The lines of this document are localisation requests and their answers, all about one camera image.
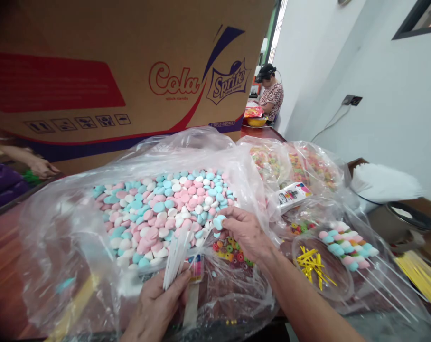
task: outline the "bundle of yellow twist ties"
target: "bundle of yellow twist ties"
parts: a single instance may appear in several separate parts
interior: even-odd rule
[[[296,260],[298,262],[298,265],[301,267],[302,272],[311,284],[313,284],[312,271],[315,271],[315,273],[317,273],[317,275],[319,276],[320,291],[323,291],[323,282],[328,284],[327,280],[337,286],[337,284],[333,282],[331,278],[325,274],[325,272],[322,271],[322,268],[324,268],[325,266],[322,265],[321,255],[315,248],[308,250],[304,246],[301,246],[301,251],[303,254],[300,255]]]

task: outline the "woman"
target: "woman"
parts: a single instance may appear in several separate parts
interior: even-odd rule
[[[259,104],[264,110],[264,117],[268,118],[267,125],[275,121],[283,101],[282,83],[277,81],[275,71],[276,68],[271,63],[268,63],[260,69],[255,78],[255,82],[261,83],[265,89],[260,97]]]

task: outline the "person's right hand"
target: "person's right hand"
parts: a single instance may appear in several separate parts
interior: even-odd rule
[[[226,216],[226,219],[222,221],[224,229],[220,234],[220,239],[223,240],[227,234],[234,237],[243,249],[245,257],[250,261],[256,263],[276,249],[254,214],[237,207],[227,207],[220,210],[217,215]]]

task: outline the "window frame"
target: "window frame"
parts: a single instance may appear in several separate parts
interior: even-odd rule
[[[431,4],[431,0],[418,0],[410,13],[405,18],[402,25],[397,30],[392,40],[398,40],[408,37],[419,36],[426,33],[431,33],[431,27],[419,28],[418,30],[413,30],[416,23],[420,20],[422,15],[427,11]]]

